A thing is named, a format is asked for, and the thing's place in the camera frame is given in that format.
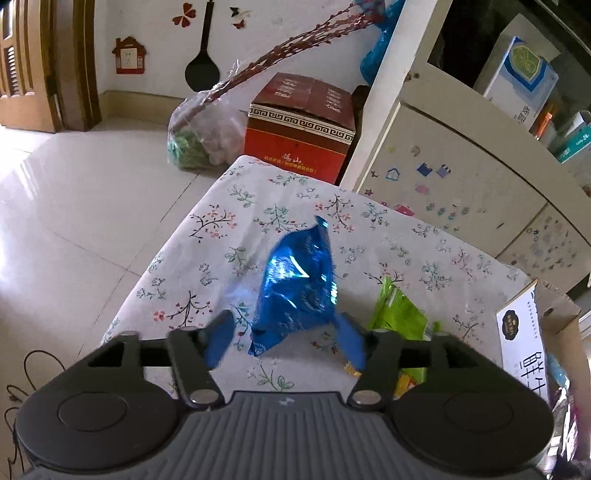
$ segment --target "baseboard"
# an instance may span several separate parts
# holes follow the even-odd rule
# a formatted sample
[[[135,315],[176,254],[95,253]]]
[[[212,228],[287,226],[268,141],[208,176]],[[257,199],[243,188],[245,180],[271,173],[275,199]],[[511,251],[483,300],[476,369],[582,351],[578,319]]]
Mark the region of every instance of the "baseboard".
[[[110,116],[118,116],[160,125],[168,125],[174,109],[182,101],[184,98],[122,90],[107,90],[99,95],[100,114],[103,120]]]

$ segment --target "wooden door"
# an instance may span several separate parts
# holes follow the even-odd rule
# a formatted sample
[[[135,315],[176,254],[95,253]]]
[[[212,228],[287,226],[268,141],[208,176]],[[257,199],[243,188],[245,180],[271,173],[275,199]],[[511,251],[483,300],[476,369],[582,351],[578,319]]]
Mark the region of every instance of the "wooden door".
[[[396,111],[358,193],[416,216],[492,257],[545,204],[500,161],[404,105]]]
[[[55,132],[49,98],[51,0],[12,0],[0,12],[0,124]]]

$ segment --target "white cardboard box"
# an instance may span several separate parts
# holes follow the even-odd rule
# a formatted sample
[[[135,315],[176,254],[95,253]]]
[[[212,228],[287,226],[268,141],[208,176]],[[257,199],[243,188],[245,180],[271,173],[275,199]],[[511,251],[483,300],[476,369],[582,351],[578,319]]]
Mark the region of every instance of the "white cardboard box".
[[[537,312],[536,315],[533,315],[535,322],[530,315],[530,309],[532,314],[534,311]],[[553,353],[556,356],[570,378],[574,402],[579,412],[579,445],[575,458],[589,460],[591,449],[591,374],[579,331],[580,308],[549,283],[539,280],[527,285],[500,310],[497,320],[502,320],[508,310],[514,310],[520,322],[514,340],[506,340],[502,325],[499,323],[504,370],[527,385],[528,375],[524,377],[522,375],[526,374],[528,370],[534,369],[534,360],[536,371],[533,374],[537,377],[532,377],[532,373],[530,373],[530,380],[546,378],[545,370],[543,377],[539,371],[541,360],[538,359],[537,354],[541,352],[543,358],[545,358],[545,352]],[[527,363],[531,363],[531,365],[523,370],[519,366],[519,362],[523,367],[525,359],[529,359]],[[539,382],[531,383],[537,387]]]
[[[538,325],[534,280],[496,314],[503,369],[548,401],[544,345]]]
[[[517,15],[497,39],[474,90],[529,130],[558,81],[548,63],[556,55],[558,50]]]

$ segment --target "blue foil wrapper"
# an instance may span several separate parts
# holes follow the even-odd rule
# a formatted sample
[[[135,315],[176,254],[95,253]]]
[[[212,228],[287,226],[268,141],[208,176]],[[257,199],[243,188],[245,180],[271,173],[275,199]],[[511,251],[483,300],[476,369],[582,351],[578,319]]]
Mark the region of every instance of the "blue foil wrapper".
[[[259,356],[289,333],[335,319],[336,284],[328,223],[288,233],[272,250],[252,323],[250,355]]]

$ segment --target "floor tile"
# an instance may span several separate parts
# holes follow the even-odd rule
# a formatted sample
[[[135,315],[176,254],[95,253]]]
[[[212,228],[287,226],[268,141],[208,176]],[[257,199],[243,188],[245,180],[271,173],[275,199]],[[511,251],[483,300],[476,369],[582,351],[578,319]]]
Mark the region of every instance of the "floor tile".
[[[0,201],[127,267],[195,178],[166,162],[166,128],[115,120],[55,135],[0,183]]]
[[[0,144],[0,181],[15,171],[28,156],[28,152]]]
[[[41,144],[49,140],[54,134],[46,132],[32,132],[29,130],[15,130],[0,125],[0,145],[17,150],[32,152]]]
[[[99,317],[96,319],[94,325],[92,326],[92,330],[86,336],[84,340],[84,345],[82,349],[78,353],[78,358],[84,358],[86,355],[91,353],[95,350],[99,344],[103,335],[109,328],[111,321],[117,315],[117,312],[123,305],[123,302],[127,298],[127,295],[134,289],[135,284],[139,280],[139,275],[136,275],[131,272],[125,272],[115,290],[113,291],[111,297],[107,301],[106,305],[104,306],[103,310],[101,311]]]
[[[162,218],[162,221],[150,236],[150,240],[144,245],[133,262],[131,262],[128,268],[130,271],[138,275],[143,275],[152,259],[166,243],[166,240],[169,239],[184,218],[193,210],[195,204],[203,198],[221,174],[221,170],[206,170],[191,182],[191,185],[187,187],[174,205],[172,205],[165,217]]]
[[[0,202],[0,384],[31,392],[22,362],[33,349],[71,365],[124,273]],[[28,366],[36,386],[61,371],[41,355]],[[0,395],[0,409],[9,406],[7,395]],[[10,435],[0,433],[4,474],[11,451]]]

